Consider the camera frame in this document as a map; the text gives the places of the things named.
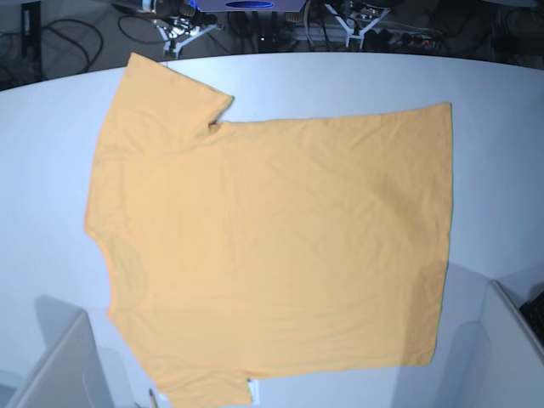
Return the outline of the black keyboard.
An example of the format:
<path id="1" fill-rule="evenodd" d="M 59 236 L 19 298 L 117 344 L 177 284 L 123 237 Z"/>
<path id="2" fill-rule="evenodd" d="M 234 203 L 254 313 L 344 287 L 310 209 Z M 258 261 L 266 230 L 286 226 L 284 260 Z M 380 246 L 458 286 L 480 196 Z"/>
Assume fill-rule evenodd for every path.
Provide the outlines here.
<path id="1" fill-rule="evenodd" d="M 543 341 L 544 337 L 544 292 L 532 301 L 519 308 L 520 313 L 536 336 Z"/>

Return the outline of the grey box left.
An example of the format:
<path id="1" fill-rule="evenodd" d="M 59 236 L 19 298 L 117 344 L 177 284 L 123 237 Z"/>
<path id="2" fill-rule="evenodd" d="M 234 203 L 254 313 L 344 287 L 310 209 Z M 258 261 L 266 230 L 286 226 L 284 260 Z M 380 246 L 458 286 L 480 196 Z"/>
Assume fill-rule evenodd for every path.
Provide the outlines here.
<path id="1" fill-rule="evenodd" d="M 113 407 L 88 314 L 80 310 L 14 390 L 7 407 Z"/>

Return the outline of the orange T-shirt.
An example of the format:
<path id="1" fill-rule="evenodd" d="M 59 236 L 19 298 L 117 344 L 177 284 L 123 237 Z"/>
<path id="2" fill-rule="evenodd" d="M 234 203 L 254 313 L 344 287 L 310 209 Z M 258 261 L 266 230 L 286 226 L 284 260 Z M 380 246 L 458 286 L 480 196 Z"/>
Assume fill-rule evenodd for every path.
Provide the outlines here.
<path id="1" fill-rule="evenodd" d="M 232 101 L 133 54 L 98 137 L 85 230 L 149 377 L 220 407 L 251 379 L 430 363 L 451 105 L 221 122 Z"/>

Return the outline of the pencil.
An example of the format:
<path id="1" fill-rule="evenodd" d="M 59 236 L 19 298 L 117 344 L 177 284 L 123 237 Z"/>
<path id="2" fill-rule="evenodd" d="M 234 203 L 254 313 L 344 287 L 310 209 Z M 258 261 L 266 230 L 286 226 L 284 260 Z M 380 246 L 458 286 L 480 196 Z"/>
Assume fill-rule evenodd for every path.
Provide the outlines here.
<path id="1" fill-rule="evenodd" d="M 156 397 L 155 397 L 155 395 L 153 393 L 153 390 L 151 388 L 149 389 L 149 396 L 150 396 L 150 402 L 151 402 L 152 408 L 158 408 L 159 405 L 157 403 Z"/>

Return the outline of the white paper label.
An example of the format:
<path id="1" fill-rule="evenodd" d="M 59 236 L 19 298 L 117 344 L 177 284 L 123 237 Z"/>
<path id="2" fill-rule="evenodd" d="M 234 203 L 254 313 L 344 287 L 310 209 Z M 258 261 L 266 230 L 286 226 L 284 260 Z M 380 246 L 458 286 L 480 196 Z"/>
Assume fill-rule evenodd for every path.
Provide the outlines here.
<path id="1" fill-rule="evenodd" d="M 260 405 L 260 389 L 258 380 L 248 379 L 247 385 L 250 391 L 252 405 Z"/>

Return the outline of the grey box right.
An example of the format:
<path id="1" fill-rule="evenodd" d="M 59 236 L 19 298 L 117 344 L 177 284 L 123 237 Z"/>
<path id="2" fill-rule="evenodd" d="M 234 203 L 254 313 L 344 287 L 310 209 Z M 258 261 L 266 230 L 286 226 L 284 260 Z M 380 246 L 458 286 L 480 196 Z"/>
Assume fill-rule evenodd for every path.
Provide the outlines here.
<path id="1" fill-rule="evenodd" d="M 457 330 L 444 385 L 448 407 L 543 406 L 543 347 L 498 283 Z"/>

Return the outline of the grey box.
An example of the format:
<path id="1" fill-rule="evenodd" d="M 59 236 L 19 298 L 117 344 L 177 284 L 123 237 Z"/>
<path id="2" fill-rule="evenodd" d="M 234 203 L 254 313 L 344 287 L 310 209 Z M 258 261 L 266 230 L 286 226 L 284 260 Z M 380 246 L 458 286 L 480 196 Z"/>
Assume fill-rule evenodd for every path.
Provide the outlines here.
<path id="1" fill-rule="evenodd" d="M 543 406 L 543 347 L 498 283 L 457 330 L 444 385 L 448 407 Z"/>
<path id="2" fill-rule="evenodd" d="M 88 314 L 80 310 L 14 390 L 7 407 L 113 407 Z"/>

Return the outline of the blue grey device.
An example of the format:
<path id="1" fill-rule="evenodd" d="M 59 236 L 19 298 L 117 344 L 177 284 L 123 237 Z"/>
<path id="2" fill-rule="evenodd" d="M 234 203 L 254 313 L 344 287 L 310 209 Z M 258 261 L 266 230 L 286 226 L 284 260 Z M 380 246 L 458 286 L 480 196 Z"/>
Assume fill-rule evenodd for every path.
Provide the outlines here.
<path id="1" fill-rule="evenodd" d="M 204 12 L 275 11 L 299 12 L 306 0 L 197 0 L 196 6 Z"/>

